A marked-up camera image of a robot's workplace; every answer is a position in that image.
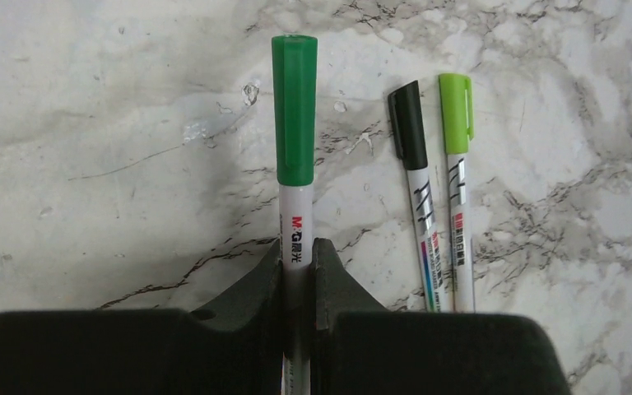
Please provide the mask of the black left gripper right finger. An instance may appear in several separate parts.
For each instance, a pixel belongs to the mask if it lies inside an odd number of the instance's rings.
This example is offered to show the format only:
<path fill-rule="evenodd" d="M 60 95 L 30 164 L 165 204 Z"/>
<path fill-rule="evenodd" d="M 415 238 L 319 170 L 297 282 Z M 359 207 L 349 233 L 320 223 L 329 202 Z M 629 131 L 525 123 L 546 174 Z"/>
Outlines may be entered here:
<path fill-rule="evenodd" d="M 314 394 L 567 394 L 551 339 L 508 314 L 393 312 L 314 241 Z"/>

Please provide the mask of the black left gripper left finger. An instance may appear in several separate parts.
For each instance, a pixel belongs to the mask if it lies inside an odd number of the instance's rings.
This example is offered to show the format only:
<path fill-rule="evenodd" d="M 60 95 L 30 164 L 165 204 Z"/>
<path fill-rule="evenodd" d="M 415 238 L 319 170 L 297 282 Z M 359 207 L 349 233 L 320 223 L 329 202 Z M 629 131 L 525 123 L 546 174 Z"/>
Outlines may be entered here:
<path fill-rule="evenodd" d="M 279 255 L 193 311 L 0 313 L 0 394 L 277 394 Z"/>

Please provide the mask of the white pen red cap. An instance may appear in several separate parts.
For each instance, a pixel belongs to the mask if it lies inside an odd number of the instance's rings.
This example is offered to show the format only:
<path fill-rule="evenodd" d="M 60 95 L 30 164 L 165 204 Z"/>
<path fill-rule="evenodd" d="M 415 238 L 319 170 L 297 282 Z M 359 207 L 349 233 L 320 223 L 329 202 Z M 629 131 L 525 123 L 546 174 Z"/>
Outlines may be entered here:
<path fill-rule="evenodd" d="M 279 189 L 281 262 L 288 327 L 285 394 L 311 393 L 307 299 L 314 243 L 313 195 L 311 184 L 282 185 Z"/>

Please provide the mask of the white pen red end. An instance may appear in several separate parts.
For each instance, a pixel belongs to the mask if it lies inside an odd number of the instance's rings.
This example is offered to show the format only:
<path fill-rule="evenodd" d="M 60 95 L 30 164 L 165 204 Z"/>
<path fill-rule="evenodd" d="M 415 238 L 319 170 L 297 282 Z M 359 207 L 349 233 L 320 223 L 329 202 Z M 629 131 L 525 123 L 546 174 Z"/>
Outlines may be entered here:
<path fill-rule="evenodd" d="M 454 309 L 456 312 L 475 312 L 472 235 L 467 214 L 466 156 L 452 154 L 447 159 Z"/>

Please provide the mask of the black pen cap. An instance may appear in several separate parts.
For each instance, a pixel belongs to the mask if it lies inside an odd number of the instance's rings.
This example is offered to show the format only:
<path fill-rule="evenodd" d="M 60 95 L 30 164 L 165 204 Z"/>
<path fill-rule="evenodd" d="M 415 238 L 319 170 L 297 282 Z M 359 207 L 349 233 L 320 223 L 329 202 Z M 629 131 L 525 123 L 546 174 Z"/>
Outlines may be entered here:
<path fill-rule="evenodd" d="M 428 158 L 418 81 L 391 92 L 387 102 L 397 158 L 405 170 L 426 168 Z"/>

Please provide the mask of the light green pen cap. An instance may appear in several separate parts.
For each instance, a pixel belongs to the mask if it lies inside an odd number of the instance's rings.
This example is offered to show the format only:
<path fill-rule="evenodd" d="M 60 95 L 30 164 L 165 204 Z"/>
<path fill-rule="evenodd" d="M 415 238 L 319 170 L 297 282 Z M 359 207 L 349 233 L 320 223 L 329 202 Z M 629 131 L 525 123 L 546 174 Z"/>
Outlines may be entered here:
<path fill-rule="evenodd" d="M 465 154 L 474 138 L 472 80 L 457 73 L 439 75 L 439 95 L 445 152 Z"/>

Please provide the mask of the dark green pen cap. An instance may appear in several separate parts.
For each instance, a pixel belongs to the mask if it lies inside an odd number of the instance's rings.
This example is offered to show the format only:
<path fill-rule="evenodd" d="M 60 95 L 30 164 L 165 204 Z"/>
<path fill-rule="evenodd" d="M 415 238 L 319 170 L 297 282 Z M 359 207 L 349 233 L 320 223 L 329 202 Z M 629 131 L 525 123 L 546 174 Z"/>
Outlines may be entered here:
<path fill-rule="evenodd" d="M 279 35 L 271 45 L 277 179 L 301 187 L 314 181 L 318 40 Z"/>

